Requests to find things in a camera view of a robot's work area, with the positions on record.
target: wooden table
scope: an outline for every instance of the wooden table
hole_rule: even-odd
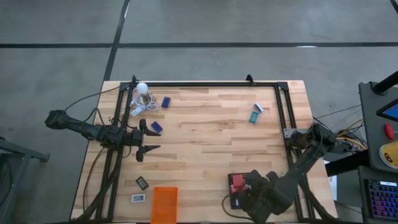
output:
[[[297,126],[308,128],[312,124],[312,114],[304,82],[288,83]],[[103,91],[119,84],[104,82]],[[271,170],[283,175],[288,170],[274,89],[153,87],[150,91],[157,97],[159,110],[145,111],[136,118],[130,116],[129,125],[137,126],[141,118],[147,120],[148,126],[157,121],[164,129],[162,136],[146,137],[144,142],[147,145],[160,144],[161,147],[148,152],[144,162],[136,161],[134,148],[131,155],[123,159],[114,222],[149,222],[153,188],[158,186],[179,188],[178,222],[241,222],[227,216],[221,208],[221,200],[228,194],[227,174],[257,169],[262,175]],[[106,123],[110,123],[113,117],[117,96],[117,90],[100,96],[98,108]],[[165,96],[171,97],[170,108],[166,110],[160,107]],[[257,123],[252,124],[249,117],[256,101],[264,107],[264,112]],[[282,101],[288,121],[283,96]],[[95,123],[101,123],[98,115]],[[98,142],[89,143],[71,218],[83,212],[83,188],[100,150]],[[105,157],[103,153],[93,169],[87,188],[89,202],[99,191]],[[136,184],[139,176],[149,184],[145,191]],[[337,217],[322,159],[308,173],[308,181],[320,203]],[[131,203],[132,194],[143,193],[146,194],[145,203]],[[304,214],[307,214],[302,194],[301,198]],[[229,209],[229,200],[225,207],[235,215],[246,215],[242,210]],[[295,209],[291,206],[281,215],[272,214],[267,221],[295,220]]]

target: white label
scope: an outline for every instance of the white label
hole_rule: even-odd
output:
[[[138,194],[131,196],[131,203],[141,203],[145,202],[145,194]]]
[[[387,185],[387,186],[394,186],[397,187],[397,183],[392,183],[392,182],[384,182],[384,181],[380,181],[381,185]]]

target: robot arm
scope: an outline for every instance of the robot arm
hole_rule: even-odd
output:
[[[286,211],[293,204],[295,189],[303,175],[333,148],[335,141],[335,135],[319,124],[314,124],[305,134],[294,132],[287,145],[307,148],[305,152],[283,177],[278,177],[271,171],[264,178],[256,170],[246,175],[246,188],[237,193],[241,208],[255,223],[264,223],[271,213],[278,215]],[[311,192],[305,193],[307,197],[316,200]],[[319,213],[325,212],[319,203],[315,204]]]
[[[116,125],[88,124],[69,117],[64,110],[52,110],[45,120],[45,125],[51,129],[69,129],[80,133],[88,140],[99,141],[104,147],[115,145],[138,146],[139,148],[136,154],[138,162],[143,161],[146,152],[160,147],[142,145],[144,135],[160,136],[160,134],[147,128],[146,120],[144,119],[140,120],[139,129],[134,127],[131,132],[128,133]]]

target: black tag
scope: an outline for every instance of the black tag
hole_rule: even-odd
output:
[[[145,190],[149,186],[143,177],[138,177],[136,182],[137,182],[138,186],[141,188],[141,190]]]

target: orange basket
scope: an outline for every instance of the orange basket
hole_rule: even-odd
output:
[[[155,187],[151,224],[177,223],[178,187]]]

